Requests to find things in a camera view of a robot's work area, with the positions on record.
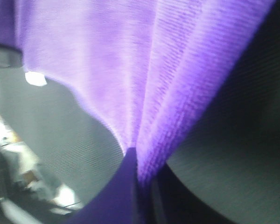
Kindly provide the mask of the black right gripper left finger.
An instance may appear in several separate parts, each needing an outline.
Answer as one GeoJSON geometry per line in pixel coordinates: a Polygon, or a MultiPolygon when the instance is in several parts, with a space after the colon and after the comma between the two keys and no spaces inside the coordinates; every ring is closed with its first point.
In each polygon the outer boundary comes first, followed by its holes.
{"type": "Polygon", "coordinates": [[[136,166],[136,149],[129,148],[117,172],[103,190],[66,223],[141,224],[136,166]]]}

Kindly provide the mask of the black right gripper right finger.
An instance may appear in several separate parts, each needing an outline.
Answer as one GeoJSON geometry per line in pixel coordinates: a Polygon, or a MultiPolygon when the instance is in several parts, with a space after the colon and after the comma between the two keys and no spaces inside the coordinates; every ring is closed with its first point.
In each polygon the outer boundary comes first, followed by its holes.
{"type": "Polygon", "coordinates": [[[168,165],[155,177],[151,196],[157,224],[226,223],[226,218],[190,192],[168,165]]]}

